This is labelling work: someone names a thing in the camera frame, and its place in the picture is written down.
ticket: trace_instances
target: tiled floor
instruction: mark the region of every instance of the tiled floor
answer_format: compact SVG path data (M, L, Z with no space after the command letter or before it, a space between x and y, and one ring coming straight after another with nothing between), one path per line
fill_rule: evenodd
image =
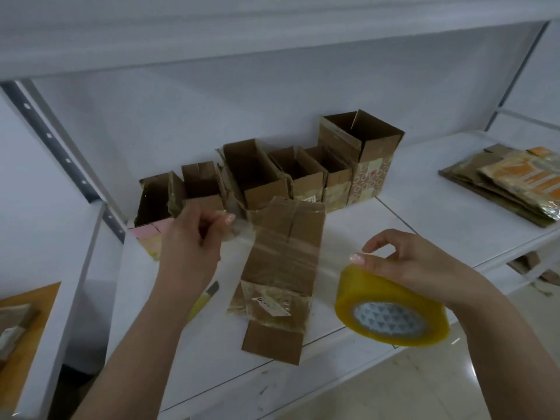
M538 283L510 299L560 363L560 288ZM459 325L445 342L411 348L319 395L282 420L483 420L490 416Z

